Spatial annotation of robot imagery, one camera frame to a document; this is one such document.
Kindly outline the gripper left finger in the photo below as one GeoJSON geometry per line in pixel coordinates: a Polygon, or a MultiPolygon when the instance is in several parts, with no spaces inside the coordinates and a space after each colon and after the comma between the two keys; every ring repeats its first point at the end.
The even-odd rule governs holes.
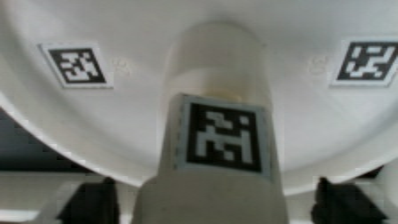
{"type": "Polygon", "coordinates": [[[86,183],[57,215],[61,224],[120,224],[116,181],[86,183]]]}

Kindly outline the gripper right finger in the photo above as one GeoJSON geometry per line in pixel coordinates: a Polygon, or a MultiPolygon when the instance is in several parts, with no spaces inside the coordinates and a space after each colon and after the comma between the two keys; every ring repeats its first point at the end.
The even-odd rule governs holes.
{"type": "Polygon", "coordinates": [[[383,224],[390,219],[354,184],[319,180],[312,221],[315,224],[383,224]]]}

